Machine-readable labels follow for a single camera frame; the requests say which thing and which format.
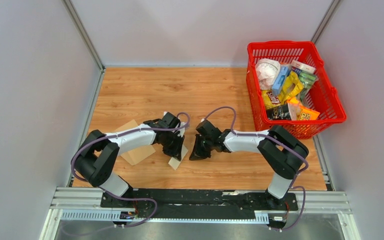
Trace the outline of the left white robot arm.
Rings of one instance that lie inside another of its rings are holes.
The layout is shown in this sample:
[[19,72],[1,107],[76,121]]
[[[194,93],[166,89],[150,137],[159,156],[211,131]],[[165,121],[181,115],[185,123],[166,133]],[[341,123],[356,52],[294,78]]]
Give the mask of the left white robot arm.
[[113,197],[120,207],[133,201],[130,185],[114,173],[117,157],[144,146],[158,144],[163,154],[182,160],[184,132],[190,121],[181,121],[178,115],[165,112],[161,118],[144,121],[127,130],[103,133],[91,131],[70,161],[73,176],[100,188]]

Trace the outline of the white letter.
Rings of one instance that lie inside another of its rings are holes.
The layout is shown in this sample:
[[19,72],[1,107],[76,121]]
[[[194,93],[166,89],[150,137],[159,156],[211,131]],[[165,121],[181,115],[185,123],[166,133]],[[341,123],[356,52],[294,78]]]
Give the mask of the white letter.
[[182,160],[184,159],[184,157],[186,156],[186,154],[188,153],[188,149],[182,145],[182,148],[181,148],[181,155],[180,155],[180,160],[178,160],[177,158],[175,157],[172,157],[169,162],[168,162],[168,165],[173,169],[173,170],[177,170],[182,162]]

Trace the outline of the brown paper envelope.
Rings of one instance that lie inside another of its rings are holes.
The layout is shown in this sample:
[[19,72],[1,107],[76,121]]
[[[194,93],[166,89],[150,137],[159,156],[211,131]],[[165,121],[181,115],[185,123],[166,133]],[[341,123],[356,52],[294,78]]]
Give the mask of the brown paper envelope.
[[[121,125],[117,129],[115,129],[115,132],[121,132],[125,131],[134,127],[137,127],[138,123],[133,119],[124,125]],[[150,157],[152,154],[154,154],[156,150],[152,145],[146,145],[146,146],[141,146],[138,148],[135,148],[133,150],[124,152],[120,156],[126,160],[130,165],[134,166],[141,161],[145,160],[146,158]]]

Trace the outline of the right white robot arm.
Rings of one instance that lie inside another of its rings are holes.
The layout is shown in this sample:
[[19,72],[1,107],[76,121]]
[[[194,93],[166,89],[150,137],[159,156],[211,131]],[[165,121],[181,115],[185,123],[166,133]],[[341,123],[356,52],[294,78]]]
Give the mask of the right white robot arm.
[[203,120],[196,127],[197,134],[191,161],[205,160],[212,151],[219,153],[250,152],[261,154],[274,171],[266,189],[266,205],[279,209],[286,201],[285,195],[299,173],[306,165],[309,149],[288,130],[274,125],[263,131],[221,131],[209,120]]

